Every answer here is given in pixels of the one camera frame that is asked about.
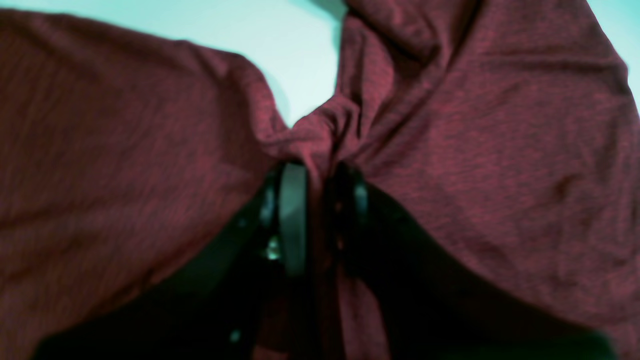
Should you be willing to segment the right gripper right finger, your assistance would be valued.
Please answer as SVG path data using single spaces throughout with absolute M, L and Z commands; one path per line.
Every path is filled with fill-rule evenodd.
M 331 188 L 347 273 L 374 294 L 393 360 L 615 360 L 610 342 L 517 299 L 455 259 L 346 162 Z

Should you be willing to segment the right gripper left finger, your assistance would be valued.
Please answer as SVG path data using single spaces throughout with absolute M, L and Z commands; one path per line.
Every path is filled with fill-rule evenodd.
M 284 162 L 186 265 L 35 360 L 249 360 L 274 286 L 307 275 L 307 169 Z

